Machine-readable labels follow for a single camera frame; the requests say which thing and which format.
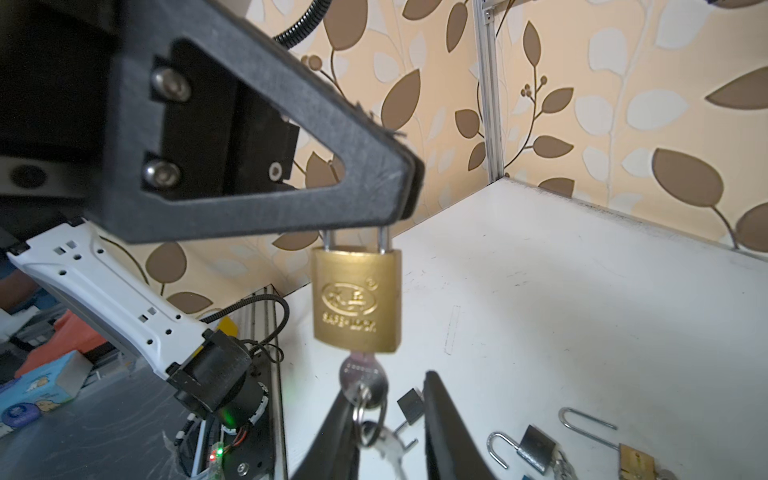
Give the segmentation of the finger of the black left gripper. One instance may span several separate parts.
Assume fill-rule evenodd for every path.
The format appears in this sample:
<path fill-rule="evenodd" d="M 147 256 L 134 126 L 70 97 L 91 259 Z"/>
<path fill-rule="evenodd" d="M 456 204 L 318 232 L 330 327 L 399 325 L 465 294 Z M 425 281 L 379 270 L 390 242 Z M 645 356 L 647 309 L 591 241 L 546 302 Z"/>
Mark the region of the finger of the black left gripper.
<path fill-rule="evenodd" d="M 130 243 L 411 217 L 423 162 L 215 1 L 123 1 L 98 223 Z"/>

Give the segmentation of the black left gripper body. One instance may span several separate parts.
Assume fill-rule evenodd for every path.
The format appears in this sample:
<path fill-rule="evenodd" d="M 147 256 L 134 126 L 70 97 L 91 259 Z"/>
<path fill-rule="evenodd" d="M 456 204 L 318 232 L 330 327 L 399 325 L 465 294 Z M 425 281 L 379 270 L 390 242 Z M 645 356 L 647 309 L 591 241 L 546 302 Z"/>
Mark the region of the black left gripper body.
<path fill-rule="evenodd" d="M 121 2 L 1 5 L 5 240 L 28 240 L 83 220 L 100 226 L 98 192 Z"/>

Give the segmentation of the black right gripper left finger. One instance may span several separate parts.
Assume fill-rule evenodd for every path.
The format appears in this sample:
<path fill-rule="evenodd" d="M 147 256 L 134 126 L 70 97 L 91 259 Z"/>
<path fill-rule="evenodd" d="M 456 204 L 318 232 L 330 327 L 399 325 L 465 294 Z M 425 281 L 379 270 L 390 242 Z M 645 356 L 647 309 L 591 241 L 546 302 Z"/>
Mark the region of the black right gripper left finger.
<path fill-rule="evenodd" d="M 358 478 L 360 451 L 352 416 L 353 405 L 339 392 L 293 480 Z"/>

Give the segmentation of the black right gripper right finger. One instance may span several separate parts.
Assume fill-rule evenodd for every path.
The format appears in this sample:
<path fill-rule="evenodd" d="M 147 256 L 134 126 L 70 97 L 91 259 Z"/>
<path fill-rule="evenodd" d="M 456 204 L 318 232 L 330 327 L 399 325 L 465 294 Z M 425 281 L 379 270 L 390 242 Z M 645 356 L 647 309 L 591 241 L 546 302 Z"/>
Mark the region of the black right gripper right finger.
<path fill-rule="evenodd" d="M 428 479 L 494 479 L 437 372 L 426 373 L 423 393 Z"/>

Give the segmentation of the brass padlock key bunch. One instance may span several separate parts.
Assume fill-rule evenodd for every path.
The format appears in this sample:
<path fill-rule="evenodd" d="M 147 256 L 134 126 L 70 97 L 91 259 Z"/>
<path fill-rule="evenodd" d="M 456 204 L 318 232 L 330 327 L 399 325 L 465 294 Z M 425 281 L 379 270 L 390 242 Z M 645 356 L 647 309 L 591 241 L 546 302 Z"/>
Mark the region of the brass padlock key bunch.
<path fill-rule="evenodd" d="M 388 462 L 396 479 L 407 479 L 403 457 L 418 443 L 405 443 L 401 434 L 409 428 L 403 421 L 392 430 L 384 425 L 388 408 L 389 382 L 373 353 L 351 352 L 339 370 L 341 391 L 352 404 L 352 430 L 361 449 L 374 449 Z"/>

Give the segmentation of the small brass padlock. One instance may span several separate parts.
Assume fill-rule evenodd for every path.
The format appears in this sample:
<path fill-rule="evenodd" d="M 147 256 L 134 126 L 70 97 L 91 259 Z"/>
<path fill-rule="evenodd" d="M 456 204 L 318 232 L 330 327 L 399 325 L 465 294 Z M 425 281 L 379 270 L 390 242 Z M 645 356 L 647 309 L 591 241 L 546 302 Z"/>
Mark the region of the small brass padlock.
<path fill-rule="evenodd" d="M 327 345 L 366 354 L 394 353 L 402 336 L 402 252 L 390 228 L 377 229 L 377 245 L 343 246 L 335 233 L 312 250 L 313 332 Z"/>

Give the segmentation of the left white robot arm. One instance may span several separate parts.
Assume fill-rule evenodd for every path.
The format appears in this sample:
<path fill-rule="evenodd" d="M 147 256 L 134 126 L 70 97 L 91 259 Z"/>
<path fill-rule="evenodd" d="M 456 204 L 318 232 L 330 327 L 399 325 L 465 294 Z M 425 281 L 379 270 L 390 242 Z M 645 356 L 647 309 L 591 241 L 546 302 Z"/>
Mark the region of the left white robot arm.
<path fill-rule="evenodd" d="M 306 233 L 315 335 L 357 353 L 401 338 L 401 254 L 422 161 L 293 47 L 354 44 L 362 1 L 314 1 L 271 36 L 217 1 L 1 5 L 1 251 L 229 429 L 253 420 L 260 344 L 212 329 L 102 247 Z"/>

